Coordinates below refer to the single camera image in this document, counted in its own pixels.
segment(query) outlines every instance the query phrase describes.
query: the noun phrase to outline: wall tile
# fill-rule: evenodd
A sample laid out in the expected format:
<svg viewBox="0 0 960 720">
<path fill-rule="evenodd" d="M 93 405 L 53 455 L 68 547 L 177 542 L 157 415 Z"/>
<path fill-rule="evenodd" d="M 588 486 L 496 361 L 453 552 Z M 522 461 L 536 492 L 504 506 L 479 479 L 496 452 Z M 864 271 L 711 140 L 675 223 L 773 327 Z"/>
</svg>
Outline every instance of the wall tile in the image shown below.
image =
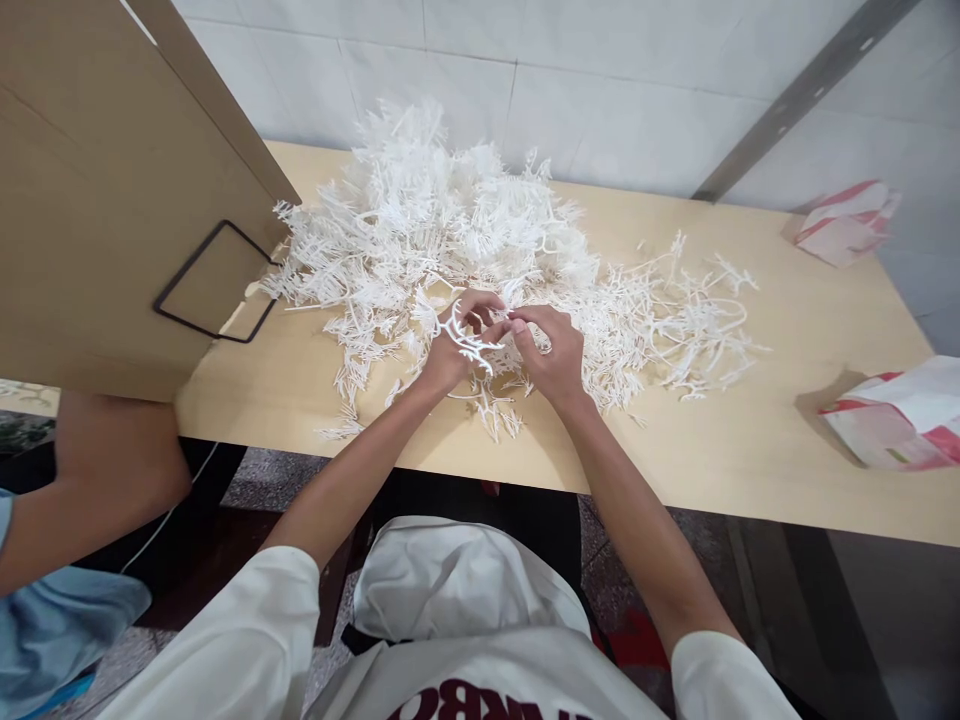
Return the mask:
<svg viewBox="0 0 960 720">
<path fill-rule="evenodd" d="M 942 197 L 957 182 L 960 133 L 813 110 L 724 198 L 788 210 L 879 177 L 907 196 Z"/>
<path fill-rule="evenodd" d="M 574 155 L 603 98 L 604 83 L 597 75 L 518 66 L 504 161 L 520 170 L 527 151 L 535 147 L 539 160 L 551 159 L 555 178 L 570 179 Z"/>
<path fill-rule="evenodd" d="M 422 0 L 237 0 L 248 25 L 423 47 Z"/>
<path fill-rule="evenodd" d="M 517 59 L 525 0 L 424 0 L 427 49 Z"/>
<path fill-rule="evenodd" d="M 514 66 L 508 63 L 341 41 L 360 112 L 379 99 L 403 105 L 432 97 L 444 106 L 450 147 L 503 141 Z"/>
<path fill-rule="evenodd" d="M 173 4 L 185 18 L 243 23 L 236 0 L 173 0 Z"/>
<path fill-rule="evenodd" d="M 250 31 L 302 142 L 347 149 L 358 140 L 357 109 L 336 40 Z"/>
<path fill-rule="evenodd" d="M 426 92 L 446 110 L 450 147 L 494 142 L 502 148 L 516 66 L 433 52 L 427 61 Z"/>
<path fill-rule="evenodd" d="M 928 315 L 960 303 L 960 254 L 928 255 L 884 246 L 877 255 L 913 315 Z"/>
<path fill-rule="evenodd" d="M 916 123 L 814 110 L 724 197 L 792 210 L 862 180 L 904 193 L 891 248 L 960 255 L 960 132 Z"/>
<path fill-rule="evenodd" d="M 766 107 L 755 100 L 608 80 L 571 176 L 689 197 Z"/>
<path fill-rule="evenodd" d="M 960 4 L 924 0 L 823 99 L 828 110 L 960 127 Z"/>
<path fill-rule="evenodd" d="M 187 24 L 257 132 L 268 140 L 298 141 L 293 119 L 250 29 L 202 20 L 188 20 Z"/>
<path fill-rule="evenodd" d="M 361 115 L 376 110 L 379 100 L 399 105 L 419 102 L 428 91 L 427 53 L 341 40 L 340 49 Z"/>
<path fill-rule="evenodd" d="M 960 302 L 925 315 L 918 322 L 936 352 L 960 357 Z"/>
<path fill-rule="evenodd" d="M 528 0 L 519 60 L 696 87 L 748 1 Z"/>
<path fill-rule="evenodd" d="M 820 52 L 862 0 L 750 0 L 698 87 L 773 100 Z"/>
</svg>

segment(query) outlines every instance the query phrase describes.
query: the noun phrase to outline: red and white paper bag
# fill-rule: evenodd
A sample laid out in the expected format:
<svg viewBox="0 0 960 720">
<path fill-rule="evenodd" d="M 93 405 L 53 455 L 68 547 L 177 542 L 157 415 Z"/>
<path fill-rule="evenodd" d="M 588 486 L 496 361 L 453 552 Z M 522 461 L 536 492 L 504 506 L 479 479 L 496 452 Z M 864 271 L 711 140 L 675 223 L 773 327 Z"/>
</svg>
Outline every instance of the red and white paper bag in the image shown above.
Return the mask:
<svg viewBox="0 0 960 720">
<path fill-rule="evenodd" d="M 868 467 L 960 465 L 960 358 L 872 377 L 820 415 Z"/>
<path fill-rule="evenodd" d="M 793 242 L 834 267 L 846 267 L 876 249 L 902 194 L 879 180 L 832 195 L 803 221 Z"/>
</svg>

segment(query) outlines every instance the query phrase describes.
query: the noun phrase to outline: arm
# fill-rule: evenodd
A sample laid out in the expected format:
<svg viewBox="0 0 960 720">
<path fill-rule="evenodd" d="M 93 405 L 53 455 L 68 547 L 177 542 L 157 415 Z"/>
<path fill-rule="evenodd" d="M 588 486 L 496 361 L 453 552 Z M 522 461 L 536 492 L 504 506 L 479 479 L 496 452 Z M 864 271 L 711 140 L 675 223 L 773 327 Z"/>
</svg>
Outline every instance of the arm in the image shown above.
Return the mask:
<svg viewBox="0 0 960 720">
<path fill-rule="evenodd" d="M 715 630 L 740 640 L 686 538 L 583 390 L 583 335 L 573 328 L 570 316 L 530 306 L 511 317 L 530 377 L 570 433 L 603 524 L 650 611 L 667 656 L 695 630 Z M 540 354 L 525 322 L 549 336 L 549 353 Z"/>
<path fill-rule="evenodd" d="M 190 492 L 171 405 L 63 392 L 57 477 L 13 500 L 0 597 L 89 555 Z"/>
<path fill-rule="evenodd" d="M 493 293 L 466 290 L 460 296 L 460 320 L 481 329 L 486 342 L 498 342 L 509 323 L 491 323 L 487 308 L 503 309 Z M 445 322 L 451 308 L 440 316 Z M 423 372 L 387 410 L 358 435 L 305 487 L 280 518 L 263 547 L 290 545 L 326 565 L 360 520 L 393 470 L 400 453 L 430 411 L 466 377 L 470 363 L 441 333 L 430 347 Z"/>
</svg>

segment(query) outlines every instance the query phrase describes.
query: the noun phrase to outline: white cable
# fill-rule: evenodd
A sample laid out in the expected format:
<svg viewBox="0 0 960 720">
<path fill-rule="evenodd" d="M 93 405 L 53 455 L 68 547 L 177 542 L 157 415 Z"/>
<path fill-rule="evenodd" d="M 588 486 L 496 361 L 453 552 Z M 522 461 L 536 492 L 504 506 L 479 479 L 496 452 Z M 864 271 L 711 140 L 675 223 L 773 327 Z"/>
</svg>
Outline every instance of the white cable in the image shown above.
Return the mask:
<svg viewBox="0 0 960 720">
<path fill-rule="evenodd" d="M 197 482 L 197 478 L 200 477 L 200 474 L 203 472 L 203 469 L 207 467 L 207 463 L 210 462 L 210 458 L 213 457 L 213 453 L 216 452 L 219 446 L 220 446 L 220 443 L 218 442 L 213 444 L 213 447 L 210 449 L 210 452 L 207 455 L 207 458 L 203 461 L 203 464 L 200 466 L 200 469 L 197 470 L 197 474 L 193 476 L 193 479 L 190 481 L 191 492 L 192 492 L 194 483 Z M 157 535 L 160 534 L 160 531 L 163 530 L 163 526 L 167 524 L 167 520 L 170 519 L 170 516 L 173 515 L 173 513 L 176 511 L 178 507 L 180 507 L 180 503 L 177 503 L 175 507 L 167 511 L 167 514 L 164 515 L 163 520 L 160 522 L 160 525 L 157 526 L 157 529 L 153 531 L 153 535 L 150 536 L 147 542 L 143 544 L 143 547 L 137 550 L 136 554 L 132 558 L 127 560 L 126 564 L 120 569 L 120 573 L 119 573 L 120 575 L 126 574 L 127 568 L 129 568 L 130 565 L 133 564 L 133 561 L 136 560 L 138 557 L 140 557 L 140 555 L 143 554 L 144 550 L 150 547 L 150 543 L 152 543 L 154 539 L 157 537 Z"/>
</svg>

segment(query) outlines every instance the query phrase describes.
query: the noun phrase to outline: plastic coral branch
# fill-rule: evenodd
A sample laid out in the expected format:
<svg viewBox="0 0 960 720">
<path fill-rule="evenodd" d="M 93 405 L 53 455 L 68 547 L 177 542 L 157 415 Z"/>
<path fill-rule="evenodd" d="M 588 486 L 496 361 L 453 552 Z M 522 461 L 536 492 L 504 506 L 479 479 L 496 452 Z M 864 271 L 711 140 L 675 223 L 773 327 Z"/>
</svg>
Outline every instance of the plastic coral branch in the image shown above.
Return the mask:
<svg viewBox="0 0 960 720">
<path fill-rule="evenodd" d="M 577 227 L 580 209 L 555 195 L 549 161 L 536 165 L 535 152 L 517 175 L 492 145 L 450 152 L 442 109 L 431 102 L 383 103 L 361 132 L 344 180 L 318 188 L 316 205 L 277 206 L 289 251 L 261 282 L 294 308 L 337 309 L 323 329 L 343 347 L 333 382 L 344 411 L 323 437 L 362 429 L 356 402 L 375 363 L 398 359 L 416 377 L 441 332 L 476 366 L 471 393 L 457 397 L 475 407 L 495 441 L 520 432 L 512 399 L 494 390 L 534 389 L 512 338 L 491 344 L 467 335 L 458 304 L 447 322 L 437 316 L 466 286 L 491 290 L 508 307 L 569 313 L 584 334 L 584 387 L 604 412 L 628 410 L 650 384 L 684 400 L 724 390 L 766 349 L 744 333 L 747 311 L 735 299 L 757 288 L 749 273 L 719 255 L 704 274 L 683 267 L 681 232 L 660 255 L 642 255 L 640 241 L 636 264 L 604 262 Z M 531 329 L 548 352 L 549 339 Z M 403 387 L 394 384 L 387 405 Z"/>
</svg>

